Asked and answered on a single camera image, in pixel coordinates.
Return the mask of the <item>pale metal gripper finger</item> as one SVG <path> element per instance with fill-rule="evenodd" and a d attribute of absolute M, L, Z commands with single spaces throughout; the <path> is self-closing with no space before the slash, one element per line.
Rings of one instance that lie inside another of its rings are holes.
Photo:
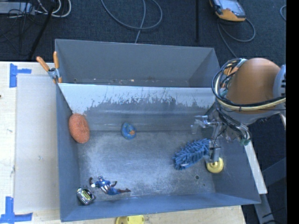
<path fill-rule="evenodd" d="M 194 117 L 194 123 L 191 125 L 191 133 L 196 134 L 198 128 L 207 128 L 208 127 L 208 116 L 207 115 L 197 115 Z"/>
<path fill-rule="evenodd" d="M 219 146 L 211 147 L 209 150 L 210 150 L 210 158 L 208 162 L 209 163 L 218 162 L 220 159 L 221 147 Z"/>

